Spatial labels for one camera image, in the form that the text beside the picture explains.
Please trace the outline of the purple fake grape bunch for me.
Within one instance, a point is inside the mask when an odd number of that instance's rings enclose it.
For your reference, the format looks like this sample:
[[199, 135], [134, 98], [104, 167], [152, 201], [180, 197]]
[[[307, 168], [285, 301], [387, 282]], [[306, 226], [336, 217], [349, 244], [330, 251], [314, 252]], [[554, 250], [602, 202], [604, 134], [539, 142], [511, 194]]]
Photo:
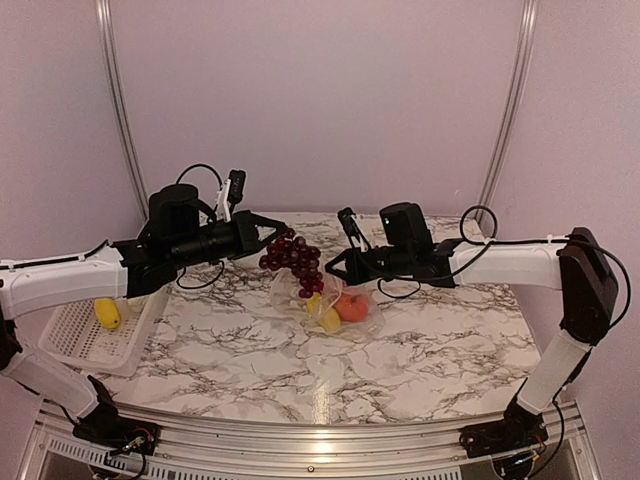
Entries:
[[320, 272], [321, 252], [318, 247], [296, 233], [292, 228], [273, 240], [258, 261], [263, 270], [288, 269], [297, 279], [298, 296], [311, 299], [324, 291], [323, 274]]

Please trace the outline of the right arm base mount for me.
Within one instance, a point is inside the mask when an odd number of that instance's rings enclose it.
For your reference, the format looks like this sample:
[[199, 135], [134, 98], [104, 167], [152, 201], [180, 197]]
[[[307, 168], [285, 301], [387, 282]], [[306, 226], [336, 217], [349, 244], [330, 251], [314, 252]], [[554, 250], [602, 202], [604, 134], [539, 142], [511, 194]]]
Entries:
[[477, 458], [545, 443], [548, 438], [541, 422], [525, 426], [515, 420], [502, 419], [463, 427], [459, 443], [469, 458]]

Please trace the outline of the white perforated plastic basket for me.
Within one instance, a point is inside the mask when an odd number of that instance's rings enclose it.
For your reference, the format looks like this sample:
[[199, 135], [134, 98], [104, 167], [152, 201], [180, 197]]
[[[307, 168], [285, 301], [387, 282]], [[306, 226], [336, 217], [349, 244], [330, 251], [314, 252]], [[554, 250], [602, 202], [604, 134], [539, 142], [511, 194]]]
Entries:
[[58, 361], [87, 373], [132, 376], [155, 322], [163, 316], [168, 291], [162, 289], [147, 296], [141, 311], [127, 308], [123, 300], [116, 301], [121, 324], [114, 330], [99, 324], [91, 300], [57, 307], [38, 340], [38, 347]]

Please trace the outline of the yellow fake lemon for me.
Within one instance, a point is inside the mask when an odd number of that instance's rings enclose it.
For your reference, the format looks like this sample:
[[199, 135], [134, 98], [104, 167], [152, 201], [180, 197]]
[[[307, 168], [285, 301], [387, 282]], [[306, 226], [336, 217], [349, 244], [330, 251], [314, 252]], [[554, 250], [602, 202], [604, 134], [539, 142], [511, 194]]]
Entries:
[[320, 293], [315, 292], [311, 298], [306, 300], [306, 309], [310, 320], [325, 333], [335, 333], [341, 328], [341, 318], [336, 310], [323, 300]]

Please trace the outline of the yellow fake banana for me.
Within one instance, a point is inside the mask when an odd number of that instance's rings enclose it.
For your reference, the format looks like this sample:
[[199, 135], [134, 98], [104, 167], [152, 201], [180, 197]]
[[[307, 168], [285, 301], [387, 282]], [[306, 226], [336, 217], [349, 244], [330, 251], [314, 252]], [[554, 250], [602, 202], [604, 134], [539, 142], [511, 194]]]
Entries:
[[94, 312], [99, 324], [106, 329], [114, 330], [121, 324], [120, 312], [114, 299], [95, 299]]

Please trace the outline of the clear zip top bag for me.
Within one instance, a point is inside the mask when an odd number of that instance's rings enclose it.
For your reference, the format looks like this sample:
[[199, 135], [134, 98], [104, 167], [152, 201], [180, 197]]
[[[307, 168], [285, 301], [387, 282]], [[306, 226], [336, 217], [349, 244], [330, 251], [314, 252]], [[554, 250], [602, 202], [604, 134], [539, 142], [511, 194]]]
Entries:
[[386, 320], [366, 288], [349, 287], [330, 275], [326, 275], [323, 282], [321, 292], [303, 298], [298, 279], [290, 271], [282, 271], [271, 283], [271, 306], [284, 317], [295, 320], [309, 334], [363, 343], [381, 332]]

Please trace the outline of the aluminium corner post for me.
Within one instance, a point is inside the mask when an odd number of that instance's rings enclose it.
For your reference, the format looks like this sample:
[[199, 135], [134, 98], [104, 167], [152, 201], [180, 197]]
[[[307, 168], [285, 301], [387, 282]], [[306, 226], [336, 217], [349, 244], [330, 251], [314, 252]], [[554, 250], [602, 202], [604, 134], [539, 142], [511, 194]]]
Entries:
[[144, 184], [127, 112], [125, 92], [118, 62], [111, 2], [108, 0], [96, 0], [95, 9], [107, 84], [117, 131], [123, 149], [125, 168], [130, 178], [134, 198], [141, 218], [146, 221], [149, 217], [147, 190]]
[[497, 192], [501, 172], [506, 164], [508, 150], [531, 64], [539, 4], [540, 2], [537, 0], [522, 1], [514, 60], [509, 76], [502, 116], [491, 150], [482, 188], [477, 199], [477, 204], [480, 206], [491, 206], [491, 202]]

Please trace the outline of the left aluminium corner post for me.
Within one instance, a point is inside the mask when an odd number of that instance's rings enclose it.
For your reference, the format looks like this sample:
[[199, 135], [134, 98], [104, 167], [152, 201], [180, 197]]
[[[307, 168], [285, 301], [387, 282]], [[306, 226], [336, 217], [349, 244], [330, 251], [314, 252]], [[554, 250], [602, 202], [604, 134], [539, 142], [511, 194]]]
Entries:
[[107, 84], [117, 131], [123, 149], [125, 168], [130, 178], [134, 198], [141, 218], [146, 221], [149, 217], [147, 190], [144, 184], [127, 112], [125, 92], [118, 62], [111, 2], [108, 0], [96, 0], [95, 9]]

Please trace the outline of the right aluminium corner post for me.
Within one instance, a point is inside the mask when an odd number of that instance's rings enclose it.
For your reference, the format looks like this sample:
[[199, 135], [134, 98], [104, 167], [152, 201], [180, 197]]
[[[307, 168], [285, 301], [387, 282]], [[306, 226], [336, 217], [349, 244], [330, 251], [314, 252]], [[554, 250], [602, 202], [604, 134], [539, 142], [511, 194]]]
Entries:
[[480, 206], [491, 206], [491, 202], [497, 192], [501, 172], [506, 164], [508, 150], [531, 64], [539, 4], [540, 2], [537, 0], [522, 1], [514, 60], [509, 76], [502, 116], [491, 150], [482, 188], [477, 199], [477, 204]]

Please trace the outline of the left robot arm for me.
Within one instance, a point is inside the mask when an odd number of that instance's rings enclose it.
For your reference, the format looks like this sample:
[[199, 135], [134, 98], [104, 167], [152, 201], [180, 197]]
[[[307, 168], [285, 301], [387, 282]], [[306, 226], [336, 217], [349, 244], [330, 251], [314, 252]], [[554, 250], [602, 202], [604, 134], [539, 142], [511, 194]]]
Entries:
[[138, 298], [175, 281], [180, 271], [257, 254], [287, 230], [285, 223], [232, 212], [242, 197], [236, 181], [220, 193], [217, 216], [190, 184], [151, 195], [149, 219], [133, 240], [105, 242], [85, 254], [1, 264], [1, 374], [64, 407], [106, 445], [125, 438], [126, 423], [106, 387], [50, 354], [20, 344], [14, 322], [35, 311], [99, 298]]

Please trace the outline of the aluminium front rail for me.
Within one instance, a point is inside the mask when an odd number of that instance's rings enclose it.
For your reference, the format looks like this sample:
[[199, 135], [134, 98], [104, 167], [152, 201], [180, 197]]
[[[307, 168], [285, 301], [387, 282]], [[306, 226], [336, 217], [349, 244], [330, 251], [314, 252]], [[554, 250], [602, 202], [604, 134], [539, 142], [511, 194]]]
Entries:
[[462, 428], [498, 414], [369, 425], [304, 425], [220, 420], [133, 405], [121, 412], [158, 424], [153, 454], [111, 457], [77, 439], [63, 413], [44, 402], [18, 470], [20, 479], [498, 479], [509, 463], [534, 463], [539, 479], [599, 479], [601, 473], [576, 403], [549, 409], [544, 446], [470, 458]]

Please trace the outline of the orange fake tomato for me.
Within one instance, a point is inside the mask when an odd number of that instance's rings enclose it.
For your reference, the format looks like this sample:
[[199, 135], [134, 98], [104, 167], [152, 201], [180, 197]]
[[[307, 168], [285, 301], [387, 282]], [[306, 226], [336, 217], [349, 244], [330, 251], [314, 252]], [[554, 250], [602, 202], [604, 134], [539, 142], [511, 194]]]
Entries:
[[363, 322], [369, 315], [369, 298], [364, 294], [343, 293], [334, 309], [344, 322]]

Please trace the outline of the white fake cauliflower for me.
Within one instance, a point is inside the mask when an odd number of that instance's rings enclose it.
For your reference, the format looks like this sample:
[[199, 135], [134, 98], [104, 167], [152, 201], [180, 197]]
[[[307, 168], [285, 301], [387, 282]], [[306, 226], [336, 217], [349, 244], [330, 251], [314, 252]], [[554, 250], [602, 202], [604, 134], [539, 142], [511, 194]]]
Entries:
[[123, 300], [123, 304], [133, 310], [133, 311], [141, 311], [147, 302], [147, 296], [137, 297], [137, 298], [128, 298]]

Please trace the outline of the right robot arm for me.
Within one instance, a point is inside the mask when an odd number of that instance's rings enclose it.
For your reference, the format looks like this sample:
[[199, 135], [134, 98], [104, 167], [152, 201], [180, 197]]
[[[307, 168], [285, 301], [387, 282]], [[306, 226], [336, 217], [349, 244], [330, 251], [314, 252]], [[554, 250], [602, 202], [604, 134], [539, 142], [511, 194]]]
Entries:
[[559, 331], [495, 428], [502, 446], [519, 446], [612, 328], [619, 287], [610, 256], [587, 228], [544, 239], [472, 240], [460, 235], [436, 242], [415, 203], [390, 205], [379, 215], [387, 243], [374, 247], [354, 212], [339, 211], [350, 246], [326, 264], [327, 273], [348, 286], [397, 280], [439, 288], [506, 284], [561, 292]]

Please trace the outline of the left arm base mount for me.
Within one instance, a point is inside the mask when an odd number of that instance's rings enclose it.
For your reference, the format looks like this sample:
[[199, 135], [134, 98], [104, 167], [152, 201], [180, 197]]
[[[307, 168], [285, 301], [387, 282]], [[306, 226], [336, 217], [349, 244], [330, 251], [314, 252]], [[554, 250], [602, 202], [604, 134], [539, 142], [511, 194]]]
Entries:
[[150, 456], [155, 451], [160, 427], [153, 422], [118, 417], [97, 425], [79, 422], [72, 433], [76, 438], [109, 447], [114, 455], [142, 452]]

